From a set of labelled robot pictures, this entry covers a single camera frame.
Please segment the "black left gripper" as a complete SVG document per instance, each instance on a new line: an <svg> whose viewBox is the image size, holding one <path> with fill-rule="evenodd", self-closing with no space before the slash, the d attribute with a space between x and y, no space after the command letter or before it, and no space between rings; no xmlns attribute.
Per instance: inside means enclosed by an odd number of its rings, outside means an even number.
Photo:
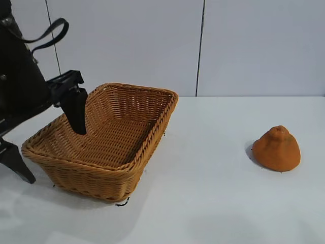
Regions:
<svg viewBox="0 0 325 244"><path fill-rule="evenodd" d="M80 71L69 70L48 81L44 79L34 52L50 47L67 34L69 23L57 19L34 41L37 42L54 29L63 26L51 41L29 50L30 43L22 37L14 19L1 19L1 135L5 135L26 120L42 113L50 106L60 107L72 130L86 135L85 105L87 91L80 88ZM1 163L22 180L33 184L36 178L26 166L18 146L1 141Z"/></svg>

